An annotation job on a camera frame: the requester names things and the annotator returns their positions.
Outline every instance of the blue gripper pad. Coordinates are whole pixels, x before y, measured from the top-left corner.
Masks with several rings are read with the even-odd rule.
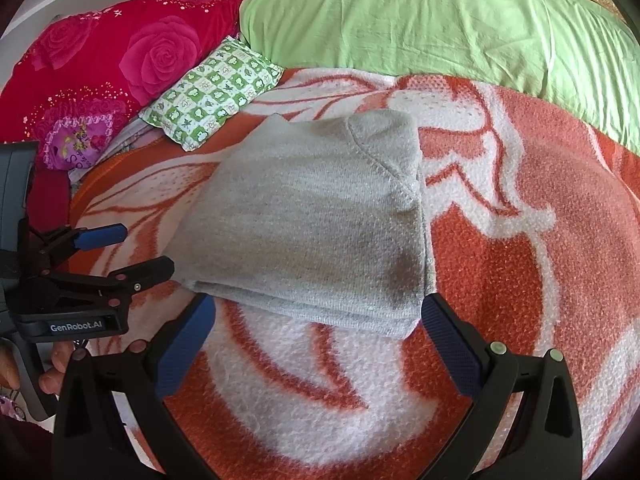
[[[127,228],[122,224],[113,224],[80,232],[74,245],[76,249],[81,251],[90,251],[107,245],[119,244],[126,238]]]
[[[216,321],[216,304],[211,296],[200,294],[200,303],[158,360],[156,395],[159,399],[175,394]]]
[[[422,302],[422,324],[460,394],[476,400],[482,390],[482,365],[432,296]]]

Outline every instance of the screw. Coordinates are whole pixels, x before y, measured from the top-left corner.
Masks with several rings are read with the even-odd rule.
[[[552,348],[549,351],[549,357],[551,357],[554,361],[557,361],[559,363],[562,362],[562,359],[564,359],[562,352],[559,351],[557,348]]]
[[[491,352],[496,355],[504,355],[507,353],[507,345],[501,341],[494,341],[489,345],[489,348],[491,349]]]
[[[81,361],[82,359],[84,359],[87,355],[87,351],[86,348],[79,348],[78,350],[75,350],[72,354],[71,354],[71,358],[74,361]]]
[[[133,352],[134,354],[144,352],[146,349],[146,341],[144,339],[136,339],[127,349],[129,352]]]

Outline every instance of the green checkered pillow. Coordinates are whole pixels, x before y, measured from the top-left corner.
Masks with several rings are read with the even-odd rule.
[[[140,118],[196,150],[256,96],[277,85],[284,69],[227,36],[197,67],[140,112]]]

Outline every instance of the gray sweater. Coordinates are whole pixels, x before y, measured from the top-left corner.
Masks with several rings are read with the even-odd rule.
[[[166,250],[197,292],[405,338],[426,283],[413,118],[268,117],[222,162]]]

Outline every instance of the green bed sheet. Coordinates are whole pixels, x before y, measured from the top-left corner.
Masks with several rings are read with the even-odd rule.
[[[245,41],[278,65],[486,81],[640,154],[640,47],[590,0],[245,0],[240,15]]]

